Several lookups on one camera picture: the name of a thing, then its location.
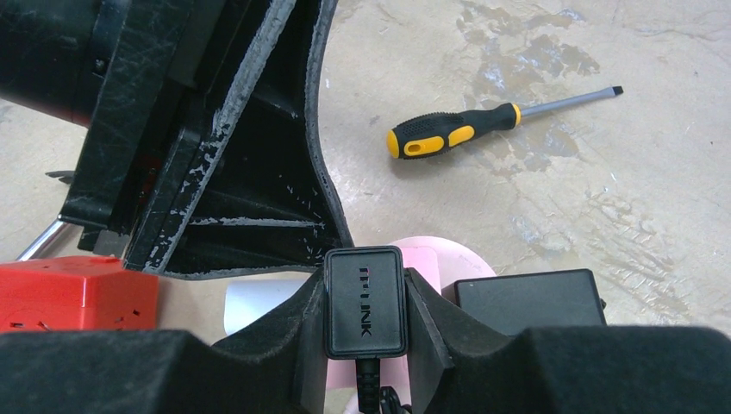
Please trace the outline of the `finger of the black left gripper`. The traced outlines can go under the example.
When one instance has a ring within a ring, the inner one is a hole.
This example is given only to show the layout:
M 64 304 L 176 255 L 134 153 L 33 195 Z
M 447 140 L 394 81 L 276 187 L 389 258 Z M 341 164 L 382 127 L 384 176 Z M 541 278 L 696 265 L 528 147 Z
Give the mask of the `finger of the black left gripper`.
M 228 1 L 197 59 L 124 253 L 183 280 L 319 267 L 353 245 L 322 154 L 333 1 Z

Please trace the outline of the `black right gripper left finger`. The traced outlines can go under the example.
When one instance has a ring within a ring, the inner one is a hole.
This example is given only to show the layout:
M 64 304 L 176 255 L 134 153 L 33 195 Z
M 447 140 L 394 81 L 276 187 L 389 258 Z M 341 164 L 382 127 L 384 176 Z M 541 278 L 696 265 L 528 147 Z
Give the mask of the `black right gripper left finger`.
M 185 330 L 1 337 L 4 413 L 319 413 L 323 273 L 214 344 Z

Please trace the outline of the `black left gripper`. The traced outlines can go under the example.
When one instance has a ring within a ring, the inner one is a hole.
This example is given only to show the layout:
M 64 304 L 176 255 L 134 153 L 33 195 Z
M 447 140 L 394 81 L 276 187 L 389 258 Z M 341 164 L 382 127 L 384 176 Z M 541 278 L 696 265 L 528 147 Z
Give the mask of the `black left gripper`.
M 4 1 L 1 96 L 87 130 L 62 220 L 170 246 L 173 205 L 210 135 L 203 69 L 222 1 Z

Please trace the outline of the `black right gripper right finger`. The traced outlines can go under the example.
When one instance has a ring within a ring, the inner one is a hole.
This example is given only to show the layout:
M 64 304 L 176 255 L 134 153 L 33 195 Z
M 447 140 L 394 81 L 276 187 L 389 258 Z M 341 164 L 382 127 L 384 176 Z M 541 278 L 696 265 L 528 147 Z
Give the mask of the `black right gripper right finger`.
M 406 272 L 416 413 L 727 413 L 730 340 L 683 326 L 525 329 L 509 337 Z

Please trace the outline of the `pink cube power socket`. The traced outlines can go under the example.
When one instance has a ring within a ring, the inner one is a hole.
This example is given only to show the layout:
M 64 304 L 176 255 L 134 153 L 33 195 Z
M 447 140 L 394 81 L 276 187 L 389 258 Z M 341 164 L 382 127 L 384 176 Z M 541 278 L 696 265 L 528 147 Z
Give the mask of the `pink cube power socket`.
M 399 248 L 405 268 L 409 346 L 396 358 L 333 360 L 349 365 L 361 413 L 479 413 L 494 404 L 490 358 L 506 338 L 441 294 L 431 248 Z

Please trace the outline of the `black power adapter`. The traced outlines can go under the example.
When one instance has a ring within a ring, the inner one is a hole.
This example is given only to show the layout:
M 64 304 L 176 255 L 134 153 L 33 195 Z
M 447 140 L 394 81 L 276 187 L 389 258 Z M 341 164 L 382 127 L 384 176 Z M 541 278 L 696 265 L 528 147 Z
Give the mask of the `black power adapter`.
M 395 246 L 326 253 L 325 351 L 332 360 L 396 358 L 409 346 L 403 255 Z

